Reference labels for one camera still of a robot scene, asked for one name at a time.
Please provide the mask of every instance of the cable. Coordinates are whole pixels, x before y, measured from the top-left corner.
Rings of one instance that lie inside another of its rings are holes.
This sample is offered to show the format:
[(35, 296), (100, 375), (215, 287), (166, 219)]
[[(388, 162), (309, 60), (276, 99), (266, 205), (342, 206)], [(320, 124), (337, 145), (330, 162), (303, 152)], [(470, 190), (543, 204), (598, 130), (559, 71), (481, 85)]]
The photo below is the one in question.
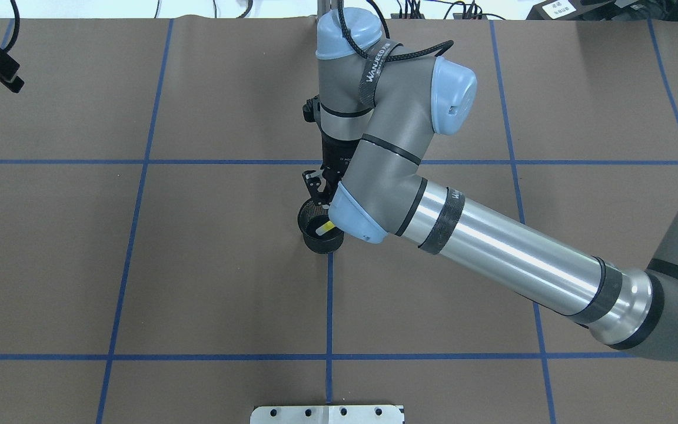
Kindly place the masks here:
[(376, 2), (374, 2), (373, 0), (368, 0), (368, 3), (370, 3), (371, 6), (373, 6), (373, 9), (376, 11), (376, 14), (378, 15), (378, 18), (381, 19), (381, 24), (384, 26), (384, 34), (387, 36), (387, 38), (391, 38), (391, 35), (388, 34), (388, 25), (385, 22), (384, 14), (381, 13), (381, 9), (378, 7), (378, 5), (376, 5)]
[(12, 11), (14, 12), (14, 28), (12, 29), (12, 38), (7, 43), (7, 47), (4, 48), (4, 52), (8, 53), (14, 47), (14, 44), (17, 42), (17, 36), (19, 35), (19, 9), (17, 9), (17, 3), (14, 0), (10, 0), (12, 4)]
[[(355, 40), (352, 38), (352, 33), (350, 32), (350, 29), (347, 28), (347, 21), (346, 19), (344, 19), (344, 0), (337, 0), (337, 13), (339, 14), (339, 25), (341, 26), (342, 37), (344, 37), (344, 39), (347, 40), (347, 43), (350, 44), (350, 46), (355, 51), (355, 53), (358, 54), (358, 56), (362, 57), (363, 59), (368, 59), (368, 53), (363, 51), (363, 49), (361, 49), (360, 46), (358, 46), (357, 43), (355, 43)], [(438, 45), (423, 49), (421, 51), (414, 51), (412, 53), (396, 54), (393, 56), (389, 56), (387, 58), (387, 62), (396, 62), (398, 60), (414, 59), (416, 57), (422, 57), (425, 56), (426, 54), (431, 54), (433, 52), (438, 52), (436, 53), (436, 56), (441, 56), (453, 45), (454, 41), (447, 40), (442, 43), (439, 43)]]
[(498, 16), (497, 14), (474, 14), (470, 17), (470, 19), (480, 19), (482, 16), (494, 16), (498, 19), (501, 19), (501, 21), (506, 21), (506, 17)]
[(7, 46), (0, 50), (0, 54), (5, 54), (12, 50), (14, 44), (17, 42), (17, 36), (19, 35), (19, 9), (17, 8), (15, 0), (10, 0), (10, 3), (12, 5), (12, 11), (14, 12), (14, 27), (12, 29), (10, 41), (7, 43)]
[(454, 3), (449, 3), (449, 9), (446, 10), (446, 13), (444, 14), (444, 19), (446, 19), (447, 17), (449, 17), (449, 12), (450, 12), (451, 9), (453, 9), (454, 6), (456, 6), (456, 5), (462, 5), (462, 16), (465, 16), (465, 14), (467, 14), (467, 5), (465, 4), (465, 2), (454, 2)]
[(452, 8), (454, 8), (455, 5), (461, 5), (462, 19), (483, 19), (483, 16), (494, 16), (497, 17), (498, 19), (503, 19), (504, 21), (506, 21), (506, 18), (503, 16), (498, 16), (497, 14), (484, 13), (483, 8), (480, 7), (477, 3), (475, 3), (474, 0), (472, 3), (469, 4), (462, 1), (445, 2), (444, 0), (426, 0), (426, 2), (444, 3), (445, 5), (449, 5), (449, 9), (447, 9), (446, 14), (444, 14), (444, 19), (446, 19), (449, 16), (449, 12), (451, 11)]
[[(404, 3), (410, 5), (409, 19), (422, 19), (423, 15), (420, 13), (420, 1), (417, 3), (414, 0), (404, 0)], [(404, 14), (404, 19), (407, 19), (407, 13)]]
[(240, 16), (237, 16), (237, 19), (247, 16), (250, 13), (250, 9), (252, 9), (252, 0), (247, 0), (247, 8), (245, 8), (245, 11)]

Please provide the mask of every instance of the white label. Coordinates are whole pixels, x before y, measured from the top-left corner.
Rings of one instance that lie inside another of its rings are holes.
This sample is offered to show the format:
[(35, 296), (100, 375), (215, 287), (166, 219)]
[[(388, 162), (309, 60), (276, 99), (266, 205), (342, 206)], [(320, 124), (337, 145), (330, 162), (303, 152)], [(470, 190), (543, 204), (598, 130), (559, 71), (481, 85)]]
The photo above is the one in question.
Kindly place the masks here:
[(570, 3), (570, 0), (558, 0), (558, 2), (549, 3), (548, 5), (543, 6), (543, 10), (549, 14), (551, 19), (556, 19), (557, 17), (562, 17), (577, 11), (572, 3)]

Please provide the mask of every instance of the light blue joint cap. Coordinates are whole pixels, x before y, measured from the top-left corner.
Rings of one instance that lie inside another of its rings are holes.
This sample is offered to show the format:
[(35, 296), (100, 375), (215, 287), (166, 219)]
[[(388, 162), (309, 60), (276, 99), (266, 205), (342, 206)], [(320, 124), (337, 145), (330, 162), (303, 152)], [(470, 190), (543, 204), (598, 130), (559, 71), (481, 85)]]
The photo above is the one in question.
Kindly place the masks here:
[(384, 237), (388, 234), (355, 201), (342, 183), (339, 183), (339, 190), (334, 194), (334, 200), (331, 201), (328, 219), (345, 233), (368, 243), (378, 244), (384, 241)]
[(433, 131), (447, 136), (459, 131), (473, 108), (476, 91), (476, 73), (443, 56), (437, 57), (431, 80)]
[[(355, 43), (366, 50), (376, 44), (384, 33), (381, 21), (371, 11), (360, 8), (344, 8), (344, 20)], [(315, 57), (320, 60), (339, 59), (355, 54), (350, 43), (342, 37), (339, 11), (334, 9), (318, 20), (318, 50)]]

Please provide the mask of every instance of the yellow object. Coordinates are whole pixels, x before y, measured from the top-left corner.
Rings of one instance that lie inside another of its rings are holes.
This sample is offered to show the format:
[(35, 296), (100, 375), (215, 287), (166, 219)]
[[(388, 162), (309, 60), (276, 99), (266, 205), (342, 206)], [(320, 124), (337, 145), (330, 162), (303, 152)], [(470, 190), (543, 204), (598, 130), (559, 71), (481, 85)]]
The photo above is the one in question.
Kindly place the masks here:
[(323, 234), (328, 233), (329, 231), (331, 231), (334, 228), (336, 228), (336, 225), (334, 225), (334, 223), (332, 223), (331, 221), (328, 221), (327, 223), (318, 227), (318, 229), (315, 230), (315, 233), (318, 236), (323, 236)]

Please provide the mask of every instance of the white metal plate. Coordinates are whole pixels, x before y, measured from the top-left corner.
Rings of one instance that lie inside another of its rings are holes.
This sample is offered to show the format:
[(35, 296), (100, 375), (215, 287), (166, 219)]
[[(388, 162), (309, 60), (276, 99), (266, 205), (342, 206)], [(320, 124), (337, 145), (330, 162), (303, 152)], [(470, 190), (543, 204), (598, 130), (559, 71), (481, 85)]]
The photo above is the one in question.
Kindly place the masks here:
[(404, 424), (404, 407), (394, 405), (260, 407), (252, 412), (250, 424)]

